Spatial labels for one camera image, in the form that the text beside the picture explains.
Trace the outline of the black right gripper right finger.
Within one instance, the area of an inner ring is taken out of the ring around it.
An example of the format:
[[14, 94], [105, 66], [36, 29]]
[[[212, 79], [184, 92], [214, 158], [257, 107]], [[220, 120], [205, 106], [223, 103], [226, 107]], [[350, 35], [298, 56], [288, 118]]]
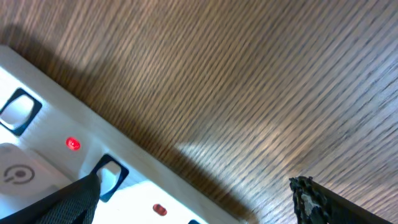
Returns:
[[298, 224], [391, 224], [326, 189], [311, 177], [290, 178]]

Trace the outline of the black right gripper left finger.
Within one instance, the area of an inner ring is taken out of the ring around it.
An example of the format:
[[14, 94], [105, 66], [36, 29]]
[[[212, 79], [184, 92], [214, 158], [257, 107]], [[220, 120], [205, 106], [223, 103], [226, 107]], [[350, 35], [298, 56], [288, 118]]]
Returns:
[[56, 191], [38, 202], [1, 219], [1, 224], [91, 224], [100, 199], [96, 174]]

